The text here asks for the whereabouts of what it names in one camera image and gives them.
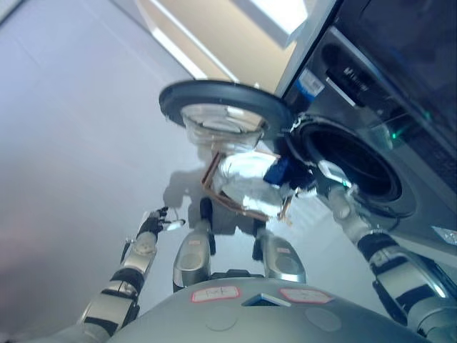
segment silver arm segment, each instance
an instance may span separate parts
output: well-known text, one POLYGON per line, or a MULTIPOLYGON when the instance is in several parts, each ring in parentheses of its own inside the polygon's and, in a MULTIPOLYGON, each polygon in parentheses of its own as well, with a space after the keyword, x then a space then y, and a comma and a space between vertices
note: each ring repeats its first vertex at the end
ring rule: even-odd
POLYGON ((373 229, 360 215, 353 191, 333 187, 328 205, 333 218, 370 264, 376 277, 373 287, 387 312, 432 342, 457 342, 457 302, 450 287, 387 231, 373 229))
POLYGON ((185 221, 167 222, 167 208, 146 212, 136 239, 128 241, 122 253, 121 265, 106 287, 89 303, 80 320, 50 337, 30 343, 103 343, 136 319, 138 299, 156 256, 159 232, 185 221))

